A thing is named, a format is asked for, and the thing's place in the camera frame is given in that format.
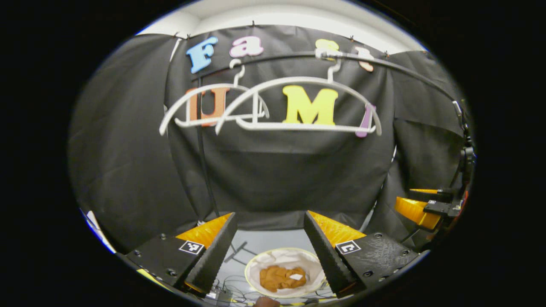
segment white hanger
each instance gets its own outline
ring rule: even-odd
[[[341,52],[332,51],[328,49],[321,49],[317,48],[315,51],[315,56],[317,58],[327,58],[328,56],[333,55],[342,55]],[[258,84],[248,91],[244,92],[243,94],[239,95],[232,103],[225,109],[224,114],[220,117],[220,119],[216,123],[216,134],[220,132],[220,129],[222,129],[222,126],[224,125],[224,122],[229,118],[229,114],[231,114],[240,104],[242,104],[246,99],[250,98],[250,96],[253,96],[253,107],[252,107],[252,122],[247,122],[242,120],[241,118],[236,118],[235,121],[239,126],[241,126],[243,129],[247,130],[322,130],[322,131],[340,131],[340,132],[363,132],[363,133],[372,133],[376,132],[377,135],[381,135],[381,122],[379,121],[379,117],[377,116],[377,113],[375,111],[375,107],[360,93],[355,91],[354,89],[335,82],[334,81],[334,72],[339,71],[341,68],[341,61],[339,59],[336,59],[336,64],[334,66],[331,66],[328,68],[328,79],[322,79],[322,78],[315,78],[315,77],[309,77],[309,76],[295,76],[295,77],[286,77],[286,78],[279,78],[274,79],[270,81],[266,81],[264,83]],[[317,125],[317,124],[307,124],[307,123],[272,123],[272,122],[258,122],[258,92],[262,90],[266,90],[267,88],[279,86],[283,84],[293,84],[293,83],[307,83],[307,84],[322,84],[327,85],[328,87],[332,87],[338,90],[342,90],[345,92],[348,92],[352,96],[354,96],[356,99],[364,103],[364,107],[366,111],[371,111],[373,116],[373,121],[375,123],[375,126],[373,127],[353,127],[353,126],[331,126],[331,125]]]
[[[241,64],[241,60],[238,59],[238,58],[233,59],[229,63],[229,68],[233,68],[236,64]],[[192,96],[194,96],[194,95],[196,95],[198,93],[208,91],[208,90],[213,90],[213,89],[219,88],[219,87],[228,87],[228,88],[234,88],[236,90],[247,91],[248,87],[244,87],[242,85],[239,85],[239,78],[241,78],[244,75],[245,75],[245,66],[241,65],[241,71],[235,75],[235,78],[233,80],[233,84],[218,83],[218,84],[205,85],[205,86],[202,86],[202,87],[199,87],[199,88],[196,88],[194,90],[191,90],[191,91],[187,92],[184,96],[182,96],[180,99],[178,99],[170,107],[170,109],[165,113],[165,115],[163,116],[163,120],[161,121],[161,124],[159,125],[159,133],[161,135],[165,134],[165,131],[167,130],[167,125],[169,124],[169,121],[173,118],[175,112],[183,104],[188,102]],[[259,110],[258,110],[256,116],[257,117],[265,116],[266,118],[269,118],[268,106],[265,104],[265,102],[263,101],[263,99],[261,97],[258,97],[258,99],[259,99],[260,103],[259,103]],[[185,128],[185,127],[199,126],[199,125],[202,125],[204,123],[213,123],[213,122],[218,121],[219,117],[211,117],[211,118],[208,118],[208,119],[200,119],[200,120],[191,121],[189,119],[189,114],[190,114],[189,107],[190,107],[190,104],[187,103],[186,104],[186,120],[185,121],[181,121],[181,120],[179,120],[177,118],[174,119],[175,123],[179,127]],[[254,117],[254,114],[230,115],[230,116],[224,117],[224,121],[225,120],[237,120],[237,119],[249,119],[249,118],[253,118],[253,117]]]

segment letter m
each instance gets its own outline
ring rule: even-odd
[[[287,85],[282,92],[288,97],[288,107],[286,119],[283,123],[300,123],[298,113],[303,123],[313,123],[319,125],[334,124],[334,102],[337,98],[337,92],[329,88],[323,88],[317,94],[317,97],[311,102],[304,88],[297,85]]]

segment hanger hook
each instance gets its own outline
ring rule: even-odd
[[[328,68],[328,83],[334,82],[334,73],[337,73],[341,69],[341,60],[336,58],[335,65]]]
[[[229,68],[233,69],[233,67],[236,65],[236,64],[241,64],[241,60],[238,59],[238,58],[234,58],[231,62],[229,62]],[[237,86],[239,85],[239,78],[241,78],[242,76],[245,75],[245,66],[244,65],[241,65],[241,71],[235,75],[235,78],[233,79],[233,85]]]

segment white tag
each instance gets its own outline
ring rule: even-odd
[[[294,275],[290,276],[291,279],[296,279],[296,280],[300,280],[302,277],[303,277],[303,275],[300,275],[300,274],[294,274]]]

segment brown towel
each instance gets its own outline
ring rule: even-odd
[[[290,278],[294,274],[300,274],[303,277],[300,280]],[[260,271],[260,285],[271,292],[277,292],[277,289],[301,287],[306,282],[305,271],[302,268],[287,270],[277,265],[272,265]]]

